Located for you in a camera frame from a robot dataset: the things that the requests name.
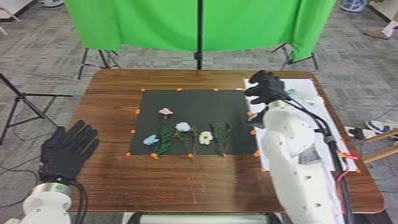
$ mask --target black glove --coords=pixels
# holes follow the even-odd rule
[[[249,83],[258,83],[258,85],[246,90],[247,96],[258,96],[251,104],[269,104],[279,99],[290,99],[288,93],[285,92],[285,82],[272,72],[265,70],[258,71],[249,79]]]
[[[86,160],[100,145],[98,131],[80,120],[66,132],[57,127],[52,138],[41,145],[41,181],[61,180],[66,184],[77,180]]]

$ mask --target black mat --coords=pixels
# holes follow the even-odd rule
[[[253,127],[247,125],[247,101],[240,90],[183,90],[146,91],[143,93],[141,114],[135,122],[135,135],[132,141],[132,154],[146,155],[155,152],[155,147],[143,141],[151,135],[159,135],[162,115],[159,110],[169,108],[175,114],[167,119],[167,125],[176,131],[176,124],[187,122],[199,132],[210,131],[210,123],[228,123],[231,134],[228,139],[226,154],[253,154],[256,152],[256,137],[251,135]],[[173,138],[171,150],[166,154],[187,154],[187,149]],[[215,141],[210,146],[201,146],[199,154],[215,155]]]

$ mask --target green screen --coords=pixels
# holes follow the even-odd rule
[[[196,51],[198,0],[66,0],[86,47]],[[315,50],[333,0],[205,0],[205,51],[290,43],[295,60]]]

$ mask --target gray carpet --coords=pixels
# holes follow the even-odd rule
[[[4,23],[9,36],[0,35],[0,72],[25,92],[73,94],[71,99],[59,99],[50,117],[61,125],[68,124],[79,100],[87,88],[96,69],[87,68],[84,80],[75,80],[84,48],[73,28],[66,8],[43,9],[36,5],[22,15],[23,23]],[[290,70],[317,73],[326,92],[340,113],[343,124],[363,127],[366,120],[379,117],[398,104],[398,34],[391,41],[377,40],[361,34],[368,27],[382,27],[386,22],[365,11],[347,14],[336,8],[326,32],[318,42],[317,55],[320,71],[313,71],[311,62],[288,66]],[[269,69],[279,70],[285,55],[272,54],[272,48],[235,52],[206,53],[206,69]],[[93,63],[100,58],[93,52]],[[118,62],[123,68],[194,69],[192,54],[125,47]],[[11,110],[13,93],[0,85],[0,127]],[[34,98],[43,106],[47,99]],[[32,115],[27,108],[18,109],[22,120]],[[398,121],[398,109],[382,120]],[[18,126],[9,132],[6,144],[0,146],[0,164],[13,167],[39,155],[39,145],[54,127],[45,121]],[[359,145],[361,153],[372,153],[393,141]],[[38,160],[22,168],[38,170]],[[386,209],[398,223],[398,156],[377,161],[370,166],[372,175],[384,191]],[[9,173],[0,177],[0,206],[27,195],[34,185],[34,177],[23,173]],[[22,205],[0,209],[0,223],[22,215]],[[91,214],[86,223],[118,223],[119,214]]]

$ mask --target light stand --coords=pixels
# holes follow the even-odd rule
[[[102,68],[102,69],[111,69],[111,68],[114,68],[114,67],[121,68],[121,66],[119,66],[119,64],[118,64],[118,62],[116,62],[116,59],[114,59],[114,57],[112,57],[112,55],[111,55],[111,53],[112,53],[112,54],[118,56],[116,51],[98,50],[98,54],[100,54],[100,57],[102,57],[102,60],[103,60],[103,66],[95,65],[95,64],[91,64],[91,63],[86,63],[89,50],[91,50],[89,48],[86,48],[86,50],[84,50],[84,58],[82,58],[82,64],[80,64],[80,68],[79,68],[79,80],[82,79],[84,67],[86,67],[86,66],[95,66],[95,67],[98,67],[98,68]],[[111,63],[109,63],[109,61],[107,61],[107,59],[105,59],[103,52],[107,53],[109,60],[114,62],[114,65],[112,65],[112,66],[109,65]]]
[[[203,2],[205,0],[198,0],[198,52],[194,54],[198,70],[203,70]]]
[[[22,93],[20,90],[16,89],[16,86],[13,85],[13,83],[9,82],[9,79],[6,78],[4,74],[0,73],[0,80],[6,84],[6,86],[9,87],[9,89],[13,90],[16,97],[15,97],[15,104],[13,104],[13,108],[11,108],[11,113],[9,113],[9,118],[7,118],[7,122],[6,122],[6,126],[4,126],[4,132],[2,132],[2,137],[0,137],[0,145],[4,144],[4,138],[6,138],[6,134],[7,134],[7,130],[11,127],[25,124],[27,122],[38,120],[38,119],[47,119],[50,121],[50,123],[54,124],[54,126],[57,126],[54,120],[50,119],[50,117],[47,116],[47,111],[50,109],[50,106],[54,104],[54,100],[57,97],[71,97],[71,95],[55,95],[55,94],[32,94],[32,93]],[[27,96],[43,96],[43,97],[52,97],[52,101],[47,105],[45,110],[41,111],[39,108],[36,107],[34,103],[31,102],[31,100],[27,99]],[[16,106],[18,103],[25,103],[29,108],[32,109],[34,113],[36,113],[36,117],[29,118],[27,120],[16,122],[11,124],[13,121],[13,117],[15,117],[15,113],[16,113]]]
[[[286,61],[285,61],[285,64],[283,64],[283,68],[281,68],[281,71],[285,70],[285,67],[286,65],[294,65],[297,64],[299,62],[306,61],[308,59],[313,59],[313,63],[315,63],[315,70],[320,70],[320,67],[318,67],[318,62],[317,62],[317,57],[315,57],[315,53],[311,53],[311,56],[304,59],[301,59],[299,61],[294,60],[294,51],[290,52],[288,54],[288,50],[286,50],[286,43],[279,45],[279,47],[272,50],[272,53],[276,53],[276,51],[283,49],[283,52],[285,52],[285,57],[286,57]]]

